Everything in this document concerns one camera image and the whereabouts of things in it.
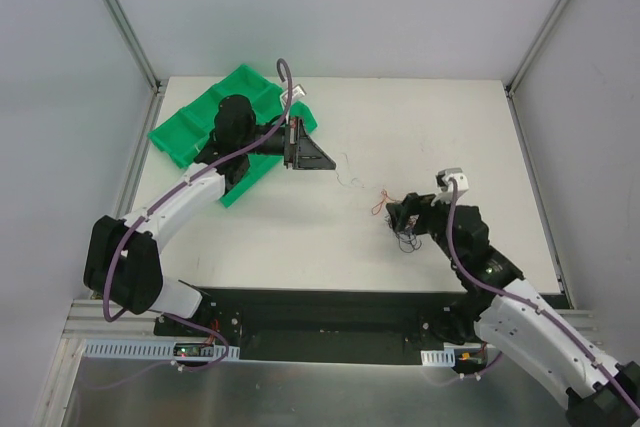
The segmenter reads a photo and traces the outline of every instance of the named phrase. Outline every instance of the green plastic tray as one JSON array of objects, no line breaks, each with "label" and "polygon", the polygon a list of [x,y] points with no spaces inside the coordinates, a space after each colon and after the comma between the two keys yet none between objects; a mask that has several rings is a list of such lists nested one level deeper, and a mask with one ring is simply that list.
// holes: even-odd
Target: green plastic tray
[{"label": "green plastic tray", "polygon": [[[218,104],[224,97],[232,94],[247,97],[256,113],[257,122],[264,124],[282,113],[281,93],[279,85],[269,82],[243,64],[149,132],[149,138],[160,151],[169,154],[178,167],[186,169],[207,142],[213,129],[213,118],[218,112]],[[318,126],[311,110],[302,102],[291,106],[291,115],[304,119],[307,132],[313,132]],[[282,157],[250,155],[249,162],[251,167],[245,177],[220,199],[225,207],[233,204],[274,165],[282,164]]]}]

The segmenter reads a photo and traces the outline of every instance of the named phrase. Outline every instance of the white tabletop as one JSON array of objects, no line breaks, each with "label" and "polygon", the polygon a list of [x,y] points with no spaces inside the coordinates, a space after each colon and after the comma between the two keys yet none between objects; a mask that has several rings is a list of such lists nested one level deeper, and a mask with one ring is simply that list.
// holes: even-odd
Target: white tabletop
[{"label": "white tabletop", "polygon": [[[172,77],[157,125],[221,80]],[[298,78],[318,121],[312,137],[336,172],[277,166],[229,209],[212,204],[169,242],[165,275],[208,287],[460,291],[449,262],[423,236],[403,253],[384,210],[436,190],[435,174],[462,167],[492,244],[541,292],[559,292],[502,84],[498,81]],[[181,171],[150,146],[134,207]]]}]

